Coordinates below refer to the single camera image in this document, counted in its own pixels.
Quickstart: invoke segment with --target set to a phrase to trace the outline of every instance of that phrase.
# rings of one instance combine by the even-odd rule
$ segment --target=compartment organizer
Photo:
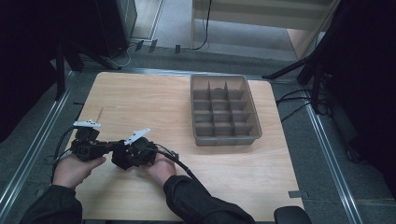
[[[191,112],[199,147],[250,145],[262,136],[244,76],[191,76]]]

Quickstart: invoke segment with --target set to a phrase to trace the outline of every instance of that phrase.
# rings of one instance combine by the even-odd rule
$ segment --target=black jacket
[[[242,208],[211,197],[192,179],[173,175],[163,185],[169,208],[187,224],[255,223]],[[50,186],[24,214],[21,224],[79,224],[82,206],[72,189]]]

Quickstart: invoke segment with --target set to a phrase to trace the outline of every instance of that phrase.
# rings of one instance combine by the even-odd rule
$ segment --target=gray plastic bin
[[[198,147],[250,145],[262,136],[244,76],[191,76],[191,112]]]

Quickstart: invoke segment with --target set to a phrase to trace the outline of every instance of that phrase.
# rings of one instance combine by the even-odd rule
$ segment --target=light wood tabletop
[[[256,221],[274,221],[278,207],[304,207],[301,198],[289,196],[298,186],[271,85],[248,84],[262,128],[262,137],[249,146],[195,145],[190,77],[101,73],[79,120],[100,114],[100,141],[127,139],[150,128],[145,137],[178,153],[212,196],[238,204]],[[143,170],[124,171],[111,162],[111,153],[106,157],[76,189],[84,219],[180,220]],[[186,175],[180,167],[177,173]]]

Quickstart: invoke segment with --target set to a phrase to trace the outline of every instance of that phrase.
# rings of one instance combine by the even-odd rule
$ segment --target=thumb
[[[102,165],[105,163],[106,157],[97,158],[95,160],[88,161],[88,164],[91,166],[92,169]]]

